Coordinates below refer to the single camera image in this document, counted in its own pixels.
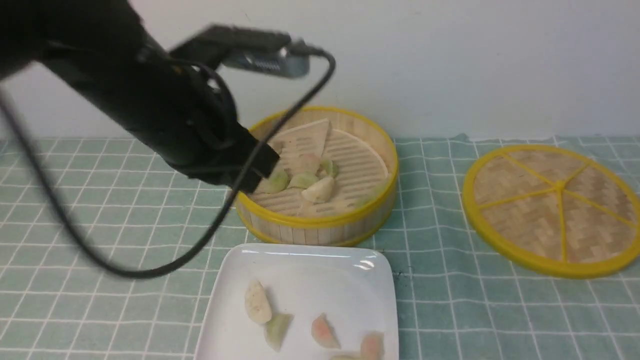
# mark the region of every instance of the yellow rim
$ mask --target yellow rim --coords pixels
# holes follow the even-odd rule
[[[355,117],[359,120],[362,120],[366,122],[368,125],[370,125],[371,127],[375,128],[375,130],[377,130],[380,134],[384,136],[385,141],[387,141],[388,145],[393,151],[394,159],[397,159],[396,147],[393,141],[391,140],[391,138],[389,137],[389,135],[375,122],[363,117],[362,115],[353,113],[348,110],[324,107],[324,106],[309,106],[309,107],[303,108],[300,111],[334,111],[337,113],[343,113],[343,114]],[[252,126],[249,130],[250,131],[256,130],[257,128],[264,126],[265,124],[268,124],[269,122],[279,118],[283,113],[284,111],[273,114],[270,117],[267,117],[266,119]],[[382,191],[380,196],[377,197],[375,200],[349,213],[332,216],[332,217],[300,218],[300,217],[290,217],[287,215],[278,214],[256,204],[253,200],[251,200],[247,195],[243,193],[238,194],[237,201],[239,201],[242,205],[244,205],[247,208],[247,210],[249,210],[249,212],[256,214],[257,216],[263,218],[264,220],[267,220],[268,222],[272,222],[275,224],[287,225],[291,227],[299,227],[303,229],[335,227],[335,226],[356,222],[361,218],[366,217],[369,213],[373,212],[375,209],[380,207],[382,203],[385,201],[385,199],[389,196],[389,193],[395,191],[395,185],[396,185],[396,180],[398,176],[397,161],[396,161],[396,164],[394,164],[390,175],[391,175],[391,179],[387,181],[387,185],[384,191]]]
[[[611,172],[609,169],[603,167],[602,165],[598,164],[597,162],[585,156],[577,154],[575,152],[565,150],[565,149],[560,149],[553,146],[514,145],[514,146],[496,149],[484,155],[482,158],[478,159],[471,166],[465,178],[465,184],[464,184],[463,193],[462,193],[462,200],[463,200],[465,213],[467,214],[469,222],[473,225],[473,227],[476,229],[478,234],[487,243],[489,243],[489,245],[491,245],[497,252],[506,256],[507,258],[514,261],[515,263],[518,263],[519,265],[525,266],[527,268],[530,268],[537,272],[541,272],[543,274],[558,276],[558,277],[567,277],[572,279],[587,279],[587,278],[606,276],[624,268],[625,266],[629,265],[633,260],[635,260],[638,254],[640,254],[640,219],[637,220],[634,224],[631,223],[632,226],[636,228],[636,237],[634,238],[634,241],[632,242],[631,246],[627,250],[625,250],[621,254],[611,259],[601,261],[598,263],[590,263],[590,264],[573,264],[573,263],[567,263],[565,261],[556,261],[556,260],[551,260],[549,258],[544,258],[542,256],[536,255],[532,252],[529,252],[527,250],[524,250],[516,246],[514,243],[508,241],[502,235],[500,235],[493,228],[493,226],[491,226],[491,224],[489,224],[482,216],[481,210],[483,209],[483,207],[478,206],[476,204],[476,200],[474,197],[474,181],[476,180],[476,176],[478,175],[478,172],[482,169],[482,167],[485,166],[489,161],[494,159],[496,156],[504,156],[508,152],[521,151],[521,150],[542,150],[542,151],[549,151],[549,152],[558,152],[567,156],[571,156],[573,158],[577,158],[583,161],[585,164],[595,167],[596,169],[601,171],[603,174],[605,174],[609,179],[614,181],[614,183],[616,183],[623,190],[623,192],[630,199],[632,206],[636,212],[636,215],[640,217],[640,201],[636,197],[633,190],[616,174]],[[584,170],[586,167],[587,165],[583,166],[581,169],[576,171],[576,173],[572,174],[572,176],[569,177],[569,179],[572,179],[573,177],[575,177],[580,171]],[[545,179],[545,178],[543,179],[545,182],[551,183],[548,179]],[[559,197],[563,195],[569,195],[569,196],[577,195],[567,190],[563,190],[563,188],[560,188],[560,190],[551,189],[548,192],[554,192],[554,191],[557,193],[557,196]],[[529,195],[535,196],[538,193],[543,193],[543,192],[531,193]],[[562,221],[561,231],[563,232],[562,234],[563,259],[566,259],[566,230],[564,228],[564,219],[563,219],[564,215],[562,214],[562,209],[560,209],[560,211],[561,211],[560,217]]]
[[[385,216],[382,218],[382,221],[380,222],[380,224],[378,224],[378,226],[374,227],[370,231],[367,231],[363,235],[360,235],[357,238],[353,238],[351,240],[343,241],[341,243],[331,244],[329,246],[352,247],[352,246],[358,245],[359,243],[361,243],[364,240],[366,240],[366,239],[370,238],[371,236],[373,236],[373,234],[375,234],[376,231],[378,231],[380,229],[380,227],[382,227],[382,225],[387,221],[389,216],[391,216],[391,212],[392,211],[393,211],[393,206],[389,207],[387,213],[385,213]],[[272,237],[260,232],[259,230],[254,228],[251,224],[249,224],[244,219],[244,217],[242,216],[242,213],[240,213],[240,211],[237,211],[237,213],[238,213],[238,216],[240,217],[240,221],[243,222],[243,224],[247,228],[247,230],[249,230],[250,233],[255,235],[255,237],[258,238],[260,241],[264,241],[266,243],[274,243],[274,244],[282,244],[283,243],[281,241],[278,241],[278,240],[276,240],[276,239],[274,239],[274,238],[272,238]]]

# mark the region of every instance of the green checkered tablecloth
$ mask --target green checkered tablecloth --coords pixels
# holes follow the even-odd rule
[[[512,264],[469,227],[459,195],[465,172],[511,143],[523,142],[396,139],[396,208],[359,246],[384,253],[394,270],[401,359],[638,359],[640,265],[605,279],[553,279]],[[638,138],[535,143],[590,156],[639,188]],[[133,140],[39,144],[77,220],[125,265],[146,268],[184,252],[225,195]],[[0,359],[192,360],[220,263],[246,242],[257,240],[232,213],[184,269],[145,282],[106,277],[60,234],[16,146],[3,142]]]

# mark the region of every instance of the black cable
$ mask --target black cable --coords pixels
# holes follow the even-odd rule
[[[322,88],[327,84],[329,79],[333,76],[335,72],[335,58],[321,49],[314,49],[310,47],[304,47],[301,49],[297,49],[296,52],[298,54],[304,55],[312,55],[325,58],[329,66],[324,76],[314,85],[311,90],[309,90],[300,100],[287,110],[284,115],[276,122],[276,124],[271,128],[269,133],[262,138],[258,144],[253,148],[253,151],[249,155],[246,163],[240,170],[240,174],[238,175],[234,185],[231,187],[231,192],[227,197],[225,203],[222,205],[220,212],[216,215],[216,218],[213,220],[207,231],[202,235],[200,240],[198,240],[195,245],[191,249],[189,249],[184,255],[180,256],[177,259],[174,259],[171,263],[165,264],[163,266],[159,266],[157,268],[148,269],[148,270],[133,270],[127,269],[120,265],[116,265],[111,263],[108,259],[106,259],[102,254],[95,252],[88,244],[87,241],[82,238],[79,234],[79,231],[76,229],[76,226],[69,219],[63,206],[58,200],[58,196],[55,194],[51,183],[52,181],[49,179],[49,176],[45,173],[42,166],[40,166],[40,162],[36,157],[35,151],[33,150],[31,144],[29,143],[28,136],[26,135],[26,131],[22,128],[20,121],[18,120],[18,116],[16,116],[15,112],[11,109],[9,102],[5,99],[5,96],[0,90],[0,110],[5,117],[5,121],[13,131],[14,136],[20,143],[22,150],[24,151],[29,164],[35,171],[35,175],[40,183],[40,186],[43,188],[45,195],[49,199],[50,205],[53,208],[54,213],[58,217],[58,221],[62,223],[64,229],[67,234],[71,237],[71,240],[84,252],[84,254],[89,257],[96,265],[107,270],[109,273],[120,277],[126,277],[129,279],[153,279],[155,277],[161,277],[167,275],[171,272],[178,270],[180,267],[184,266],[186,263],[191,261],[204,247],[208,244],[209,240],[213,237],[213,234],[216,232],[222,221],[226,217],[227,213],[231,209],[233,205],[233,201],[236,199],[237,194],[239,193],[240,184],[242,183],[244,177],[249,173],[251,169],[251,165],[255,158],[258,155],[260,149],[269,142],[269,140],[276,135],[276,133],[286,124],[289,119],[293,117],[306,103],[309,102]]]

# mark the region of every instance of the bamboo steamer lid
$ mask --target bamboo steamer lid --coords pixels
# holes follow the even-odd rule
[[[593,160],[545,145],[517,145],[479,159],[465,179],[465,212],[507,258],[544,274],[611,274],[640,254],[640,203]]]

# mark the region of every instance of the bamboo steamer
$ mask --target bamboo steamer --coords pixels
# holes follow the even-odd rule
[[[566,149],[516,145],[478,159],[465,178],[469,222],[510,260],[590,279],[640,254],[640,200],[622,179]]]
[[[262,138],[282,113],[250,131]],[[272,139],[283,145],[278,167],[300,171],[302,154],[330,158],[339,167],[332,199],[311,204],[300,189],[280,193],[239,194],[236,209],[247,229],[270,243],[353,246],[373,235],[396,200],[398,158],[390,137],[373,121],[356,113],[324,107],[298,112]],[[362,199],[369,201],[362,204]]]

